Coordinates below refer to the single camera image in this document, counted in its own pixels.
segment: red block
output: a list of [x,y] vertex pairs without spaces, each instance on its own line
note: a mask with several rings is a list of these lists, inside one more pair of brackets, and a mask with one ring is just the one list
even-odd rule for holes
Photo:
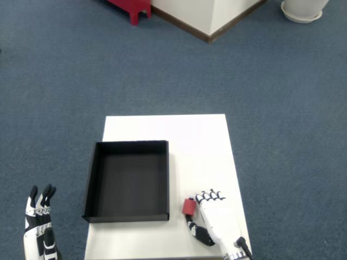
[[146,10],[147,17],[151,17],[151,0],[108,0],[130,14],[132,25],[137,25],[139,12]]
[[185,199],[183,204],[182,213],[186,215],[194,215],[196,201],[192,199]]

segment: pot base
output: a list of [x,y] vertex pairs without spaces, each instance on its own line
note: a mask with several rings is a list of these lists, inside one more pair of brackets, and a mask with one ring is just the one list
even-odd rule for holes
[[310,19],[305,19],[305,18],[300,18],[297,16],[294,16],[292,14],[289,14],[285,9],[284,9],[284,2],[281,3],[281,9],[285,17],[287,17],[289,20],[296,22],[296,23],[312,23],[313,21],[320,19],[322,17],[323,12],[320,11],[315,17],[310,18]]

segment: black box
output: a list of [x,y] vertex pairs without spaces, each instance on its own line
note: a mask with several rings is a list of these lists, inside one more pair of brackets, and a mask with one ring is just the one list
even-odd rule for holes
[[83,218],[91,223],[169,220],[169,143],[97,142]]

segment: white wall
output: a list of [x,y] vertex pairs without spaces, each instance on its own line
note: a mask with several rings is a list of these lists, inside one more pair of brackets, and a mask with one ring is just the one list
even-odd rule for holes
[[208,34],[213,34],[220,27],[230,22],[257,2],[259,0],[215,0],[212,23]]
[[152,0],[156,8],[208,35],[211,32],[214,4],[215,0]]

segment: white flower pot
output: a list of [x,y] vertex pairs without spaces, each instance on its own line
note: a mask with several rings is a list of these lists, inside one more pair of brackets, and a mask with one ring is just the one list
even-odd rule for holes
[[309,23],[322,16],[329,0],[285,0],[281,8],[285,16],[298,23]]

